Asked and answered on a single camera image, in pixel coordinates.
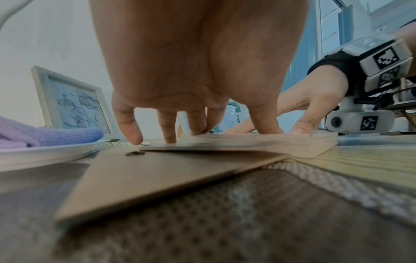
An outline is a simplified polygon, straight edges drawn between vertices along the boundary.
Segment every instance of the purple towel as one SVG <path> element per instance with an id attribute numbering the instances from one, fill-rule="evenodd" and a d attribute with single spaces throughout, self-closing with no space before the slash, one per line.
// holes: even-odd
<path id="1" fill-rule="evenodd" d="M 103 136 L 96 128 L 35 128 L 0 116 L 0 149 L 93 143 Z"/>

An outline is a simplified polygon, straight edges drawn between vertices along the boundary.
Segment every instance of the white picture frame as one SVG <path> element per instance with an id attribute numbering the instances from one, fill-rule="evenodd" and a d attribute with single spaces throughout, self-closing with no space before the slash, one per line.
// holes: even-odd
<path id="1" fill-rule="evenodd" d="M 109 109 L 99 87 L 39 66 L 34 66 L 31 72 L 46 127 L 58 129 L 99 127 L 104 131 L 104 139 L 112 141 L 123 139 L 118 131 L 114 114 Z"/>

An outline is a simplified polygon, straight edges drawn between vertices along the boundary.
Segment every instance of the fingernail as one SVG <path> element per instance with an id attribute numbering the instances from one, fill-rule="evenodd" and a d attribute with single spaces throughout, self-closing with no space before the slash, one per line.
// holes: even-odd
<path id="1" fill-rule="evenodd" d="M 304 134 L 306 133 L 306 131 L 303 129 L 297 128 L 297 129 L 292 130 L 290 133 L 291 134 Z"/>

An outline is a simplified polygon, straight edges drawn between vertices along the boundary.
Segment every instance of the white plate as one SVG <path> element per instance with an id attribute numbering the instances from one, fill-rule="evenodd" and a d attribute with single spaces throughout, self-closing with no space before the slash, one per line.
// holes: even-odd
<path id="1" fill-rule="evenodd" d="M 99 151 L 109 140 L 63 146 L 0 150 L 0 172 L 70 162 Z"/>

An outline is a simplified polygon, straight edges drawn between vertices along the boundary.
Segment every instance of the black wrist strap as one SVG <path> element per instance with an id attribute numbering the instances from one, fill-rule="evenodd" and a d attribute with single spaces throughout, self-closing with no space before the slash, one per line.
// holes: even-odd
<path id="1" fill-rule="evenodd" d="M 360 59 L 352 55 L 346 54 L 343 51 L 328 55 L 315 63 L 308 71 L 308 75 L 323 65 L 332 65 L 338 68 L 348 79 L 348 91 L 346 96 L 354 95 L 356 85 L 362 84 L 364 86 L 367 78 L 366 74 L 360 66 Z"/>

